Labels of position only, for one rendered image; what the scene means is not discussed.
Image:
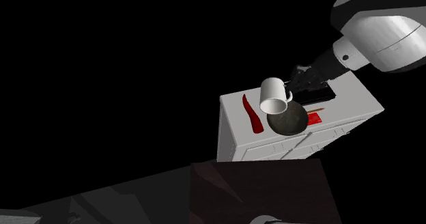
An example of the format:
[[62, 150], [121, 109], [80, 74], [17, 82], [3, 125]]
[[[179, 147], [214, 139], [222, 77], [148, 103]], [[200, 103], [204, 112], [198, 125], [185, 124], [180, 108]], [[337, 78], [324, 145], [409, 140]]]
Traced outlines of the white mug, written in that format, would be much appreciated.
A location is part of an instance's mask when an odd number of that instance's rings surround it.
[[285, 112], [293, 100], [291, 91], [286, 90], [285, 83], [276, 77], [262, 81], [259, 98], [259, 108], [268, 115], [278, 115]]

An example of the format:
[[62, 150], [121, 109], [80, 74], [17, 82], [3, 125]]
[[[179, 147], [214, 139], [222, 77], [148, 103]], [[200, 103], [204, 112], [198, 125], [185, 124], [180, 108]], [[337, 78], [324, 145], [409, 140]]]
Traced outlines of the black flat tablet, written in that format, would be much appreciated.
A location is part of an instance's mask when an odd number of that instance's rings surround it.
[[332, 88], [327, 83], [324, 83], [317, 90], [304, 90], [302, 92], [294, 94], [293, 100], [304, 106], [320, 102], [326, 102], [334, 99], [335, 97], [336, 94], [333, 92]]

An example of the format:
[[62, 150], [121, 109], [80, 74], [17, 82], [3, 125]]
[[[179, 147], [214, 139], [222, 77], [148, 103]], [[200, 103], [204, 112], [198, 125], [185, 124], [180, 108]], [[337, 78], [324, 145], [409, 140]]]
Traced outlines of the white chest of drawers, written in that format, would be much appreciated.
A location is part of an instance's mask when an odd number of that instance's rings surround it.
[[[269, 127], [266, 114], [259, 108], [259, 87], [222, 95], [216, 160], [307, 158], [384, 110], [352, 72], [329, 81], [328, 85], [336, 94], [334, 99], [304, 106], [308, 111], [324, 107], [317, 112], [322, 123], [307, 126], [305, 131], [293, 136], [279, 135]], [[262, 122], [262, 133], [255, 134], [251, 128], [242, 104], [244, 94]]]

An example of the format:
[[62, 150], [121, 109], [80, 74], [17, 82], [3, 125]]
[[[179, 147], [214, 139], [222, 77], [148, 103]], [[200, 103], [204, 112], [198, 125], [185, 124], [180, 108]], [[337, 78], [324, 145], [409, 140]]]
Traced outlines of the red flat card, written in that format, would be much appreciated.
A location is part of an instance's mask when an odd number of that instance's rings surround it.
[[309, 121], [307, 124], [308, 126], [322, 123], [322, 119], [318, 113], [309, 113], [308, 118], [309, 118]]

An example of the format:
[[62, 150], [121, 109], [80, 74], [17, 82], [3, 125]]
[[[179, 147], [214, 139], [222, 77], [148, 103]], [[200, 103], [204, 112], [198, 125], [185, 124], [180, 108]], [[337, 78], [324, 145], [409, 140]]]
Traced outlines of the dark grey bowl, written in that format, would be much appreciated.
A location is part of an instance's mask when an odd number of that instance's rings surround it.
[[306, 130], [309, 116], [301, 104], [291, 101], [284, 112], [276, 115], [267, 114], [267, 122], [275, 133], [292, 136]]

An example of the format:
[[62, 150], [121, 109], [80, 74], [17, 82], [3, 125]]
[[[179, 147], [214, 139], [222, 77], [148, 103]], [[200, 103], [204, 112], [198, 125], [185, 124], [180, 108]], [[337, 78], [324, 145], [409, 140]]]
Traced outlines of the red chili pepper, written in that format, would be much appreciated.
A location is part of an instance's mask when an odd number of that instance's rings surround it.
[[256, 112], [253, 110], [252, 106], [249, 104], [245, 94], [242, 96], [242, 104], [246, 113], [248, 114], [248, 118], [250, 119], [253, 132], [255, 134], [262, 133], [264, 131], [262, 122]]

